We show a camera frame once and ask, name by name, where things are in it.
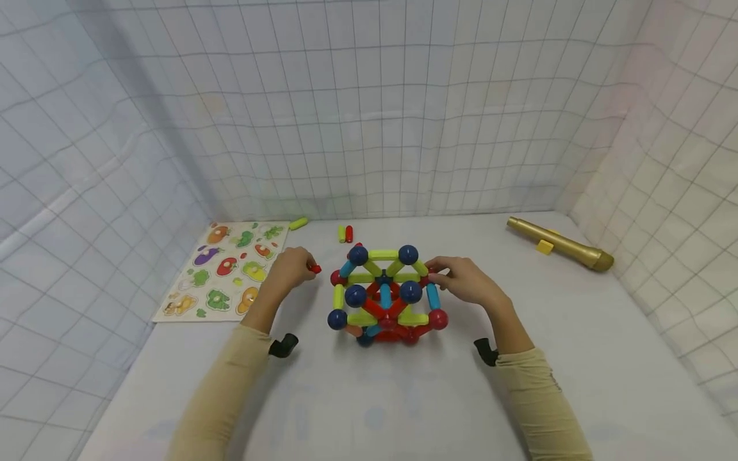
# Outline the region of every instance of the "gold toy microphone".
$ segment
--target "gold toy microphone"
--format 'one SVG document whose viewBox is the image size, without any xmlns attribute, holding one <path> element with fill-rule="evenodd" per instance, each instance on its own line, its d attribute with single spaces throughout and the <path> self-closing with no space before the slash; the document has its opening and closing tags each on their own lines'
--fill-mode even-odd
<svg viewBox="0 0 738 461">
<path fill-rule="evenodd" d="M 615 262 L 615 258 L 604 250 L 593 246 L 582 245 L 579 242 L 575 242 L 522 219 L 511 216 L 508 219 L 508 226 L 536 240 L 548 242 L 553 245 L 553 250 L 572 257 L 593 271 L 605 272 L 607 269 L 613 267 L 613 263 Z"/>
</svg>

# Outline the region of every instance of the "magnetic building toy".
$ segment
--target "magnetic building toy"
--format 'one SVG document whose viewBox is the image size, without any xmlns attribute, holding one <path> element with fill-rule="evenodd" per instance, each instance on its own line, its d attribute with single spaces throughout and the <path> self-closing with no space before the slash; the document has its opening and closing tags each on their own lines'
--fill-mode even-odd
<svg viewBox="0 0 738 461">
<path fill-rule="evenodd" d="M 428 281 L 428 268 L 418 260 L 414 246 L 368 251 L 357 243 L 346 259 L 343 267 L 331 274 L 333 310 L 328 315 L 328 326 L 334 330 L 346 330 L 362 346 L 375 341 L 415 344 L 425 333 L 448 325 L 438 288 Z M 390 261 L 390 265 L 382 269 L 378 261 Z M 354 274 L 360 266 L 368 273 Z M 415 273 L 400 273 L 405 266 L 412 266 Z M 413 313 L 412 305 L 423 297 L 423 288 L 430 312 Z M 356 312 L 347 313 L 345 304 Z"/>
</svg>

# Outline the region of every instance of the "light blue stick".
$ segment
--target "light blue stick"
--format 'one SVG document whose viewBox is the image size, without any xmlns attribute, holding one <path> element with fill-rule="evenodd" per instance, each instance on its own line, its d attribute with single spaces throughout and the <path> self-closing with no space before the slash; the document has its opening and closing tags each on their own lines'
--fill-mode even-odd
<svg viewBox="0 0 738 461">
<path fill-rule="evenodd" d="M 425 291 L 428 293 L 428 304 L 430 304 L 430 310 L 440 309 L 441 300 L 438 298 L 438 289 L 435 287 L 435 283 L 425 285 Z"/>
<path fill-rule="evenodd" d="M 382 309 L 386 311 L 392 305 L 392 294 L 390 292 L 390 286 L 388 284 L 383 283 L 379 287 L 379 296 L 379 303 L 382 306 Z"/>
<path fill-rule="evenodd" d="M 366 330 L 366 334 L 367 334 L 367 336 L 372 336 L 372 337 L 374 337 L 374 336 L 376 336 L 376 335 L 377 335 L 377 333 L 379 333 L 380 331 L 382 331 L 382 327 L 380 327 L 380 326 L 379 326 L 379 324 L 377 324 L 377 325 L 372 325 L 372 326 L 370 326 L 370 327 L 367 327 L 367 330 Z"/>
<path fill-rule="evenodd" d="M 351 261 L 346 261 L 343 264 L 343 267 L 341 268 L 341 270 L 338 271 L 338 275 L 341 276 L 342 278 L 348 279 L 348 276 L 351 275 L 351 272 L 353 272 L 355 268 L 356 266 L 351 264 Z"/>
</svg>

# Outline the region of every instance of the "magnetic ball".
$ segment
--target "magnetic ball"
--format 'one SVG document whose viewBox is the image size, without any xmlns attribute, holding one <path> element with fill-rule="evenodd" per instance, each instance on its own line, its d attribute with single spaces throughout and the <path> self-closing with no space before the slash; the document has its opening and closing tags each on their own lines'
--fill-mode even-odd
<svg viewBox="0 0 738 461">
<path fill-rule="evenodd" d="M 340 271 L 337 269 L 331 273 L 331 285 L 344 285 L 346 283 L 346 279 L 341 277 Z"/>
<path fill-rule="evenodd" d="M 346 288 L 343 297 L 352 308 L 360 308 L 367 302 L 367 291 L 361 285 L 352 285 Z"/>
<path fill-rule="evenodd" d="M 433 309 L 428 314 L 428 325 L 433 330 L 443 330 L 449 324 L 449 316 L 441 309 Z"/>
<path fill-rule="evenodd" d="M 400 259 L 400 263 L 405 264 L 406 266 L 412 266 L 415 264 L 415 261 L 418 260 L 418 250 L 415 249 L 412 245 L 404 245 L 400 248 L 400 251 L 397 252 L 398 259 Z"/>
<path fill-rule="evenodd" d="M 407 304 L 415 304 L 423 297 L 423 288 L 420 283 L 408 280 L 400 286 L 400 297 Z"/>
<path fill-rule="evenodd" d="M 328 326 L 336 331 L 343 330 L 347 322 L 348 315 L 346 315 L 346 312 L 341 309 L 333 309 L 331 313 L 328 314 Z"/>
<path fill-rule="evenodd" d="M 369 252 L 363 246 L 355 246 L 348 251 L 348 260 L 355 266 L 363 266 L 369 261 Z"/>
<path fill-rule="evenodd" d="M 418 340 L 420 338 L 415 335 L 413 331 L 410 331 L 407 336 L 405 336 L 402 341 L 407 344 L 408 346 L 412 346 L 414 344 L 418 344 Z"/>
<path fill-rule="evenodd" d="M 356 342 L 359 343 L 359 346 L 363 347 L 369 347 L 374 342 L 374 338 L 371 336 L 367 336 L 366 333 L 356 338 Z"/>
<path fill-rule="evenodd" d="M 392 331 L 397 326 L 397 320 L 385 317 L 383 319 L 379 319 L 379 326 L 382 327 L 382 330 L 384 331 Z"/>
</svg>

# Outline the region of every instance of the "wooden puzzle board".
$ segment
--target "wooden puzzle board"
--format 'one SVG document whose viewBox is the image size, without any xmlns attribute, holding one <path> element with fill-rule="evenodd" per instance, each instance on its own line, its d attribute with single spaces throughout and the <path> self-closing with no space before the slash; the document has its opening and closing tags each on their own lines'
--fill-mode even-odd
<svg viewBox="0 0 738 461">
<path fill-rule="evenodd" d="M 154 322 L 241 320 L 287 238 L 288 221 L 212 223 Z"/>
</svg>

